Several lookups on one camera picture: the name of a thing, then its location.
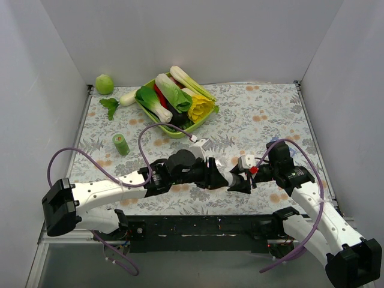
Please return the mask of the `white cap pill bottle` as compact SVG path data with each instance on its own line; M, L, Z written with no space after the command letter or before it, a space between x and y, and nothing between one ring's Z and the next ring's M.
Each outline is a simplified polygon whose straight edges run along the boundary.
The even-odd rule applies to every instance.
M222 176L228 182L228 185L227 185L228 187L234 187L245 181L242 175L237 175L230 172L225 172L222 174Z

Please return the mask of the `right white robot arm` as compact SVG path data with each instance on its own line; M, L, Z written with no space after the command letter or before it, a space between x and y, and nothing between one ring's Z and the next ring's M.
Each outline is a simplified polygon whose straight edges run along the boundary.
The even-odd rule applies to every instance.
M375 239L366 239L339 214L324 197L317 172L296 166L286 139L267 144L257 160L241 156L224 178L230 191L250 193L258 183L274 181L313 220L309 224L295 209L274 212L272 233L278 238L292 237L298 246L283 261L309 251L324 267L334 287L361 287L380 277L382 248Z

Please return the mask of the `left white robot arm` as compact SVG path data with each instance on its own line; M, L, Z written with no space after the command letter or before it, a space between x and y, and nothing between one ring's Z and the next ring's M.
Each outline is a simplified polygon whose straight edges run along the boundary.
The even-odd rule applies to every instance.
M68 178L62 178L51 185L42 199L47 235L61 236L74 229L85 229L109 234L115 240L123 239L128 232L124 213L117 209L103 211L103 205L156 196L168 192L173 185L192 183L216 190L231 186L234 177L220 172L212 157L203 160L182 149L118 178L117 182L72 184Z

